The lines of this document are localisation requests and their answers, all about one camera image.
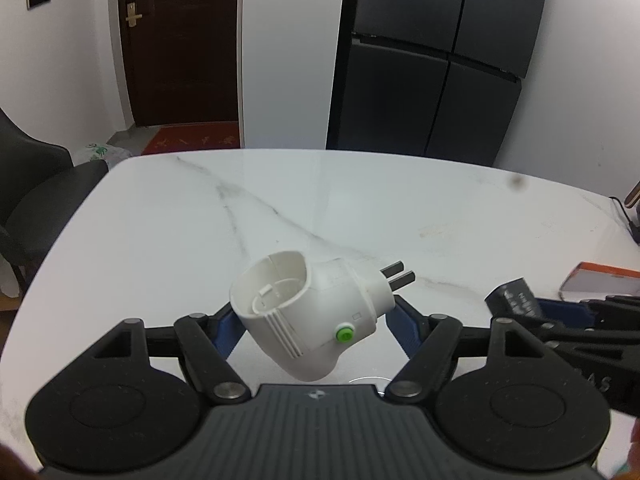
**metal bolt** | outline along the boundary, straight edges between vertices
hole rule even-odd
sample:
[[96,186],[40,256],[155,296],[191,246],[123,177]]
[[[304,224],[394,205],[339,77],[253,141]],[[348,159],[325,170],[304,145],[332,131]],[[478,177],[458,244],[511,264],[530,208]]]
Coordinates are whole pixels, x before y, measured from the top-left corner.
[[413,381],[396,381],[391,383],[389,391],[396,397],[415,397],[422,391],[422,387]]
[[246,387],[240,383],[226,382],[216,384],[213,393],[220,399],[237,399],[242,397],[246,392]]
[[315,400],[324,399],[326,392],[324,390],[313,390],[307,394],[309,397]]

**white marble table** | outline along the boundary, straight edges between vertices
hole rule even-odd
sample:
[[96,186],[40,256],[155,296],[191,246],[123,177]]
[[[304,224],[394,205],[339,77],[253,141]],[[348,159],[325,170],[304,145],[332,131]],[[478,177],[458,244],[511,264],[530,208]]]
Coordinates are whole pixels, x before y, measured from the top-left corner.
[[[286,249],[379,268],[402,260],[417,275],[405,299],[475,326],[488,325],[483,298],[508,280],[524,276],[536,295],[556,298],[582,260],[640,269],[610,200],[500,170],[295,150],[129,159],[71,219],[20,308],[0,361],[0,441],[37,466],[24,409],[69,361],[125,317],[158,326],[215,312],[238,273]],[[405,361],[381,321],[321,382],[391,378]],[[230,362],[254,389],[293,382],[248,335]],[[154,365],[178,373],[172,360]],[[626,445],[628,418],[615,427]],[[623,456],[615,447],[601,458],[607,472]]]

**wooden floor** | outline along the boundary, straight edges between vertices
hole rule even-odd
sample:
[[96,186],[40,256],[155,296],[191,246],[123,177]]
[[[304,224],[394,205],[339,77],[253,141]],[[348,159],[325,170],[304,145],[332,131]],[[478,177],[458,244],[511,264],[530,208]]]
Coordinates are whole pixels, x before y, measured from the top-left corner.
[[0,354],[19,306],[20,298],[8,298],[0,292]]

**white wall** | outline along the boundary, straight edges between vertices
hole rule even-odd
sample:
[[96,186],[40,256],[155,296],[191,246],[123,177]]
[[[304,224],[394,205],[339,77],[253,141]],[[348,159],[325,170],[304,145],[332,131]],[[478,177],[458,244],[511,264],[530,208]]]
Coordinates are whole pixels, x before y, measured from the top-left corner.
[[97,56],[95,0],[0,0],[0,107],[73,153],[113,133]]
[[122,60],[118,0],[94,0],[95,35],[104,105],[114,132],[133,124]]
[[496,166],[621,197],[640,180],[640,0],[546,0]]
[[319,148],[334,80],[342,0],[243,0],[248,148]]

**plastic bag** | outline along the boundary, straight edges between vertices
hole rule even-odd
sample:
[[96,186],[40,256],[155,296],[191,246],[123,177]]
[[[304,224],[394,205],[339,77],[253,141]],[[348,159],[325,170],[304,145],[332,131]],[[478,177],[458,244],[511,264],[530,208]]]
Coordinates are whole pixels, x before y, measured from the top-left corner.
[[90,160],[101,159],[107,163],[107,166],[111,170],[116,164],[130,156],[133,156],[133,154],[124,148],[118,148],[110,144],[95,144],[92,142],[78,150],[72,158],[75,166],[89,162]]
[[20,287],[15,279],[14,270],[9,262],[0,254],[0,295],[9,298],[17,298],[20,295]]

